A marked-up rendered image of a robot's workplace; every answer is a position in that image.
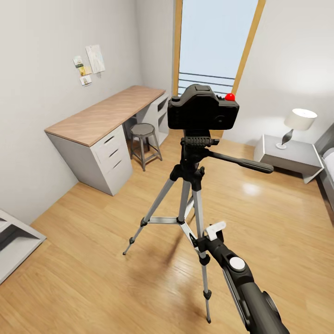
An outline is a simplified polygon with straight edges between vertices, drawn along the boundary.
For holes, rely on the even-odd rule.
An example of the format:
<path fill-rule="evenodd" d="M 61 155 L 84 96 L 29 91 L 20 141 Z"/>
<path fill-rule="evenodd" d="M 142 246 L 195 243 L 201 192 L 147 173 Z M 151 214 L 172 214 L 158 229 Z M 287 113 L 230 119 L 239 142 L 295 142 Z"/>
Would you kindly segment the digital camera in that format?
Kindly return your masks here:
<path fill-rule="evenodd" d="M 178 97 L 168 100 L 167 121 L 170 129 L 232 129 L 239 105 L 233 93 L 215 95 L 209 85 L 192 84 Z"/>

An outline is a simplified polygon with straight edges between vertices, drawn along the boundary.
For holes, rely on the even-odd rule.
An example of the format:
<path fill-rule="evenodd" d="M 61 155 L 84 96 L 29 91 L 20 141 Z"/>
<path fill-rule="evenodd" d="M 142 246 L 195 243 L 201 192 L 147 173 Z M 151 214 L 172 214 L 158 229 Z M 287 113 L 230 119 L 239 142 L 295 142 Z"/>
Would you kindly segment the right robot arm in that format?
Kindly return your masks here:
<path fill-rule="evenodd" d="M 223 268 L 223 274 L 239 315 L 250 334 L 290 334 L 283 325 L 275 302 L 261 292 L 249 266 L 224 244 L 222 230 L 226 222 L 220 221 L 204 228 L 208 234 L 195 239 L 189 233 L 194 248 L 209 251 Z"/>

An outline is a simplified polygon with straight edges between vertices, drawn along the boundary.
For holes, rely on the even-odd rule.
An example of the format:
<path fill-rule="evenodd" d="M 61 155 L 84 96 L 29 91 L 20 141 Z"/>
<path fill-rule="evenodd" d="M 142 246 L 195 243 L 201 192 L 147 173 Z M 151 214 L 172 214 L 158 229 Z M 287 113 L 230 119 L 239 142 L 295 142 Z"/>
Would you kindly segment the camera tripod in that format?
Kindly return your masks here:
<path fill-rule="evenodd" d="M 141 232 L 144 226 L 149 224 L 176 224 L 180 225 L 184 233 L 186 234 L 188 240 L 191 244 L 191 238 L 189 233 L 194 236 L 193 232 L 185 222 L 192 206 L 194 205 L 195 208 L 195 215 L 196 215 L 196 224 L 197 224 L 197 231 L 198 231 L 198 238 L 204 237 L 204 223 L 203 223 L 203 211 L 202 211 L 202 199 L 201 199 L 201 180 L 204 176 L 205 167 L 199 167 L 199 162 L 203 158 L 207 158 L 207 156 L 221 159 L 224 161 L 229 161 L 233 163 L 237 163 L 238 165 L 249 168 L 252 170 L 256 170 L 262 173 L 272 173 L 274 171 L 274 167 L 269 164 L 260 163 L 257 161 L 251 161 L 247 159 L 237 159 L 227 155 L 222 155 L 219 153 L 215 153 L 209 151 L 209 149 L 205 148 L 206 146 L 211 147 L 211 145 L 218 145 L 219 139 L 211 139 L 210 131 L 205 129 L 199 130 L 184 130 L 184 136 L 181 138 L 180 144 L 182 145 L 182 154 L 180 164 L 174 166 L 173 171 L 170 174 L 169 179 L 167 180 L 166 184 L 162 188 L 160 194 L 156 198 L 155 202 L 152 204 L 150 210 L 148 211 L 147 215 L 142 219 L 139 229 L 137 230 L 136 234 L 133 238 L 130 238 L 130 244 L 123 253 L 126 254 L 130 246 L 134 243 L 135 239 Z M 178 178 L 183 178 L 183 188 L 182 188 L 182 196 L 181 196 L 181 203 L 180 203 L 180 210 L 178 217 L 152 217 L 153 213 L 155 212 L 156 208 L 159 206 L 161 201 L 164 199 L 165 195 L 174 184 L 174 182 Z M 188 201 L 190 187 L 192 186 L 192 196 Z M 187 202 L 188 201 L 188 202 Z M 206 251 L 200 253 L 199 248 L 194 248 L 199 256 L 199 262 L 202 266 L 202 275 L 203 275 L 203 284 L 204 284 L 204 291 L 203 295 L 206 299 L 206 308 L 207 308 L 207 321 L 210 324 L 210 313 L 209 313 L 209 299 L 211 297 L 212 292 L 208 290 L 207 284 L 207 273 L 206 273 L 206 265 L 210 262 L 211 258 Z"/>

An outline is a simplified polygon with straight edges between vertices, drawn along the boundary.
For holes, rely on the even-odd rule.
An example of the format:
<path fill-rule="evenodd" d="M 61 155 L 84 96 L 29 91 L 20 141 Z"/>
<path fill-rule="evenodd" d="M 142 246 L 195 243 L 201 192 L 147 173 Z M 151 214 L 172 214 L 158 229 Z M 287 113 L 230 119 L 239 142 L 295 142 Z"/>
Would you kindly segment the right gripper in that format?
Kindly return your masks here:
<path fill-rule="evenodd" d="M 225 246 L 222 231 L 216 232 L 217 238 L 213 241 L 210 241 L 206 236 L 195 239 L 191 233 L 189 233 L 189 235 L 194 248 L 198 247 L 200 253 L 209 251 L 213 257 L 218 247 Z"/>

